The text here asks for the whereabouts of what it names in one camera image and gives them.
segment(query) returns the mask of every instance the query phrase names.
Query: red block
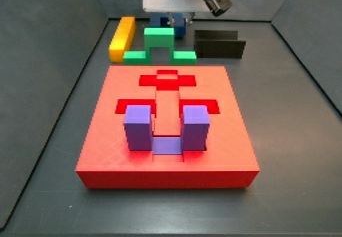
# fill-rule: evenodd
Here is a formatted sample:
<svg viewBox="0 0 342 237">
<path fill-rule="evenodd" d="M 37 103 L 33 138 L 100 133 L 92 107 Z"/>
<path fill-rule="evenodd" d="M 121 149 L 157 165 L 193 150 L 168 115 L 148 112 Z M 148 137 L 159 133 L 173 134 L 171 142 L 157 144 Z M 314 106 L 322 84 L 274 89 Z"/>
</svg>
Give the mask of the red block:
<svg viewBox="0 0 342 237">
<path fill-rule="evenodd" d="M 160 70 L 195 78 L 196 86 L 179 86 L 179 101 L 216 101 L 203 152 L 184 151 L 175 156 L 128 150 L 124 114 L 115 113 L 117 101 L 155 99 L 157 112 L 159 91 L 156 87 L 139 86 L 139 80 L 141 75 L 157 75 L 157 71 L 160 74 Z M 259 165 L 224 67 L 109 67 L 76 172 L 87 188 L 248 187 Z"/>
</svg>

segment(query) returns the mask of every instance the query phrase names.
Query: purple pillar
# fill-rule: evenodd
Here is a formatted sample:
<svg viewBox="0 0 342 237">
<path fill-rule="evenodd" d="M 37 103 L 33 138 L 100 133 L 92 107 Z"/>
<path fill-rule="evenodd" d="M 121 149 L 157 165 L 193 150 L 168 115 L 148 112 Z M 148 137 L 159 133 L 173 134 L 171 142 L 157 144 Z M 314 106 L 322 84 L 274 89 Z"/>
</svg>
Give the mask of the purple pillar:
<svg viewBox="0 0 342 237">
<path fill-rule="evenodd" d="M 181 117 L 181 151 L 204 151 L 209 127 L 207 106 L 183 106 Z"/>
<path fill-rule="evenodd" d="M 127 106 L 124 131 L 129 151 L 152 150 L 152 123 L 149 105 Z"/>
</svg>

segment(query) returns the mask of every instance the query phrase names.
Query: toy block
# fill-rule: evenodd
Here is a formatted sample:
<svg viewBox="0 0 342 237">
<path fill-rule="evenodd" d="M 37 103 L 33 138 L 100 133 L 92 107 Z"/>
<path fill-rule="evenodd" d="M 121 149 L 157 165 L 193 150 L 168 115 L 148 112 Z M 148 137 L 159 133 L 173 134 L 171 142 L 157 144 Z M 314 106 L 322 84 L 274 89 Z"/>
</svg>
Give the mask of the toy block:
<svg viewBox="0 0 342 237">
<path fill-rule="evenodd" d="M 199 58 L 242 58 L 244 46 L 237 31 L 195 30 L 193 49 Z"/>
<path fill-rule="evenodd" d="M 180 137 L 153 137 L 153 155 L 181 155 Z"/>
<path fill-rule="evenodd" d="M 135 34 L 135 18 L 123 17 L 115 31 L 115 35 L 109 44 L 111 62 L 121 63 L 124 52 L 131 49 L 131 43 Z"/>
<path fill-rule="evenodd" d="M 172 65 L 195 65 L 196 53 L 193 51 L 175 51 L 171 59 Z"/>
<path fill-rule="evenodd" d="M 157 91 L 153 136 L 180 136 L 179 93 Z"/>
<path fill-rule="evenodd" d="M 175 37 L 181 38 L 185 36 L 187 33 L 187 22 L 185 18 L 181 13 L 173 13 L 173 28 L 175 28 Z"/>
<path fill-rule="evenodd" d="M 172 13 L 175 37 L 185 36 L 185 18 L 181 13 Z M 168 16 L 165 13 L 152 13 L 149 17 L 149 27 L 169 27 Z"/>
<path fill-rule="evenodd" d="M 145 28 L 144 48 L 148 53 L 151 48 L 167 47 L 173 53 L 175 31 L 173 28 Z"/>
<path fill-rule="evenodd" d="M 153 155 L 152 150 L 129 151 L 123 125 L 125 115 L 113 113 L 117 98 L 129 89 L 131 94 L 137 90 L 143 90 L 139 92 L 144 94 L 148 90 L 157 107 L 157 93 L 168 91 L 139 86 L 139 79 L 141 75 L 157 75 L 161 69 L 177 71 L 179 76 L 195 77 L 196 86 L 180 87 L 179 91 L 171 93 L 180 93 L 180 97 L 184 93 L 184 98 L 192 97 L 192 89 L 192 93 L 205 94 L 201 97 L 204 100 L 217 101 L 220 113 L 209 115 L 204 152 L 183 151 L 183 155 Z M 161 69 L 160 66 L 112 66 L 108 69 L 76 166 L 76 173 L 85 187 L 248 187 L 258 175 L 259 165 L 224 66 L 163 66 Z"/>
<path fill-rule="evenodd" d="M 189 105 L 183 107 L 181 151 L 204 151 L 209 127 L 207 107 Z"/>
<path fill-rule="evenodd" d="M 125 51 L 123 56 L 125 65 L 151 65 L 151 55 L 145 51 Z"/>
<path fill-rule="evenodd" d="M 129 151 L 151 151 L 151 106 L 129 105 L 125 110 L 124 131 Z"/>
<path fill-rule="evenodd" d="M 156 90 L 179 90 L 179 87 L 195 87 L 196 80 L 193 75 L 169 75 L 177 76 L 176 78 L 163 78 L 165 73 L 156 75 L 141 75 L 139 79 L 139 86 L 153 86 Z"/>
</svg>

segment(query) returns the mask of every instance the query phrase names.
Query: green block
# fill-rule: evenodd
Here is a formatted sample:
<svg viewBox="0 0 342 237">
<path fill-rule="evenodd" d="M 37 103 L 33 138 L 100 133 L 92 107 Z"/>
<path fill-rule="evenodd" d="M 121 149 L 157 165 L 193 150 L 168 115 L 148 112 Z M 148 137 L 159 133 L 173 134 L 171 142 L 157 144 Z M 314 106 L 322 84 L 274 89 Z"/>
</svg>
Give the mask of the green block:
<svg viewBox="0 0 342 237">
<path fill-rule="evenodd" d="M 144 29 L 144 49 L 169 48 L 173 51 L 175 46 L 175 30 L 173 28 L 145 28 Z"/>
<path fill-rule="evenodd" d="M 195 51 L 175 51 L 171 65 L 195 65 L 196 58 Z"/>
<path fill-rule="evenodd" d="M 152 61 L 145 51 L 125 51 L 123 63 L 125 65 L 151 65 Z"/>
</svg>

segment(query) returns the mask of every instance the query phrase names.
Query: gray table surface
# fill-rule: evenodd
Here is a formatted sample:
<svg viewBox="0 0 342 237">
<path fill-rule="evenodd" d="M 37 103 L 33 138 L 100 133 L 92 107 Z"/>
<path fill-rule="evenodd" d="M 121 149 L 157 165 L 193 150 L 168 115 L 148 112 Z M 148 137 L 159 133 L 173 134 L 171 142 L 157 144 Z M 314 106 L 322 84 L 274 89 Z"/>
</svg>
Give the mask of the gray table surface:
<svg viewBox="0 0 342 237">
<path fill-rule="evenodd" d="M 141 49 L 137 22 L 133 50 Z M 260 173 L 247 189 L 87 190 L 75 174 L 105 72 L 111 21 L 9 224 L 1 234 L 294 234 L 342 233 L 342 124 L 323 93 L 268 23 L 200 22 L 193 29 L 237 30 L 243 58 L 224 65 Z M 156 63 L 163 63 L 163 53 Z"/>
</svg>

